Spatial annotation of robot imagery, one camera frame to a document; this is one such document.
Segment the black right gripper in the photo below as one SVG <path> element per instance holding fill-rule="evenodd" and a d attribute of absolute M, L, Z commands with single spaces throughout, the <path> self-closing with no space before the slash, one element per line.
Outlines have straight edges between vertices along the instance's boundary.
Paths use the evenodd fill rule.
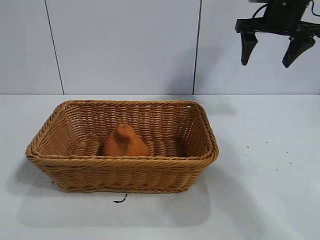
<path fill-rule="evenodd" d="M 248 64 L 258 39 L 255 32 L 293 37 L 282 63 L 288 68 L 301 54 L 315 45 L 314 36 L 320 36 L 318 23 L 302 21 L 308 0 L 269 0 L 262 17 L 238 19 L 235 30 L 241 36 L 241 63 Z"/>

